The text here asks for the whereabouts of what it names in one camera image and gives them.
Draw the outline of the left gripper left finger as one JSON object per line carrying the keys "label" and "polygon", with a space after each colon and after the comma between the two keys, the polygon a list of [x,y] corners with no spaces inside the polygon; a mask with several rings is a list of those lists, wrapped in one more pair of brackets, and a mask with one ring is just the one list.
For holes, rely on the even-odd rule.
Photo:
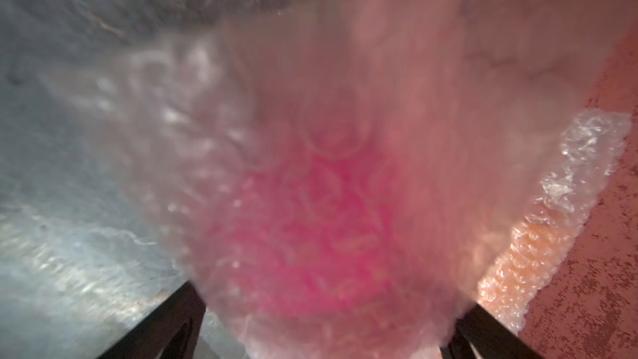
{"label": "left gripper left finger", "polygon": [[194,285],[183,284],[99,359],[192,358],[205,311]]}

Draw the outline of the pink glass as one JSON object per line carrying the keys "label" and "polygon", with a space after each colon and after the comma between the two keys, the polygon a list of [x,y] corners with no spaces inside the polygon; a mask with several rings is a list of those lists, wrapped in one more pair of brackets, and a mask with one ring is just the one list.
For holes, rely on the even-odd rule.
{"label": "pink glass", "polygon": [[407,358],[509,245],[637,0],[298,0],[60,67],[255,358]]}

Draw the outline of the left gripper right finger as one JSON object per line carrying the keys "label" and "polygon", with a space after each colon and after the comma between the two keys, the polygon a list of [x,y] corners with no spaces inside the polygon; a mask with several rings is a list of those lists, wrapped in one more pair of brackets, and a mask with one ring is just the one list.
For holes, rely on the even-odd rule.
{"label": "left gripper right finger", "polygon": [[440,348],[443,359],[543,359],[501,322],[476,304],[460,318],[452,337]]}

